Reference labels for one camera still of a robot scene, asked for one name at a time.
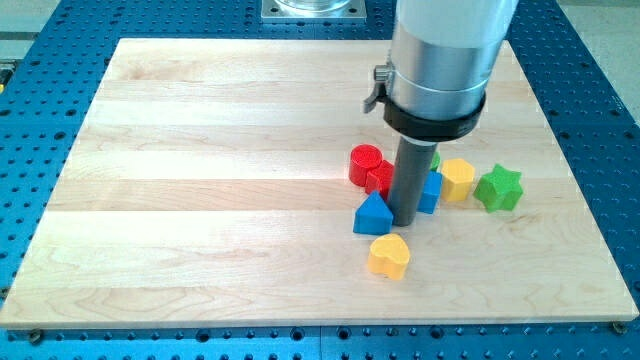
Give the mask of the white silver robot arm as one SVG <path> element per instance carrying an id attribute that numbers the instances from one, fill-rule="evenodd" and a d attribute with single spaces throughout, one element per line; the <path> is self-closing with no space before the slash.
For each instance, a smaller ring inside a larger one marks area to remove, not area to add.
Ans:
<path id="1" fill-rule="evenodd" d="M 480 105 L 517 0 L 399 0 L 388 96 L 405 112 L 452 120 Z"/>

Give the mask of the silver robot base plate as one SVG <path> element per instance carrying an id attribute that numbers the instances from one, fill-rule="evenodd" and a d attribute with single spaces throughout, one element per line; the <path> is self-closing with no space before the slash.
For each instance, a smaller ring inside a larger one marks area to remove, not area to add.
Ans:
<path id="1" fill-rule="evenodd" d="M 265 22 L 288 21 L 364 21 L 364 0 L 262 0 L 261 19 Z"/>

